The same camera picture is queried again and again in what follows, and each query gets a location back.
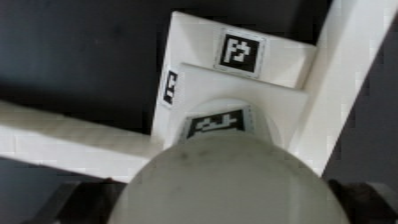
white panel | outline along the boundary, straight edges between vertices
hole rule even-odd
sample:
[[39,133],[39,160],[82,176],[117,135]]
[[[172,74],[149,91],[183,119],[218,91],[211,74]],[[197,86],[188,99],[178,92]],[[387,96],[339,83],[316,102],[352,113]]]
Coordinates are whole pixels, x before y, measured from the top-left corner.
[[149,136],[0,102],[0,156],[130,182],[160,152]]
[[165,148],[178,142],[183,122],[190,113],[195,112],[192,109],[204,102],[224,98],[243,100],[259,109],[261,117],[254,123],[265,123],[265,119],[272,119],[277,129],[270,130],[273,143],[284,149],[288,148],[307,99],[302,91],[186,64],[179,68],[176,89]]
[[289,152],[321,174],[398,0],[334,0],[304,84],[309,104]]

gray rounded object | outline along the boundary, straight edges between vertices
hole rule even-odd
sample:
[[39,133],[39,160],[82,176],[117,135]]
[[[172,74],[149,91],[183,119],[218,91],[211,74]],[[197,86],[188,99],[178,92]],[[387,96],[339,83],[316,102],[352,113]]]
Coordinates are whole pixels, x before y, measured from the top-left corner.
[[323,181],[270,143],[213,132],[153,159],[110,224],[346,224]]

dark surface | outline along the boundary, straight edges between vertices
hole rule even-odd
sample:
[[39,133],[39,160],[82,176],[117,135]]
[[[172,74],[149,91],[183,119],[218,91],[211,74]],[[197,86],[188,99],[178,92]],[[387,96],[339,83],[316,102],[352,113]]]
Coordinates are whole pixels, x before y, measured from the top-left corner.
[[149,133],[170,12],[316,42],[327,0],[0,0],[0,99]]
[[398,193],[398,19],[384,40],[323,173]]
[[99,181],[57,169],[0,159],[0,223],[19,224],[34,218],[66,181]]

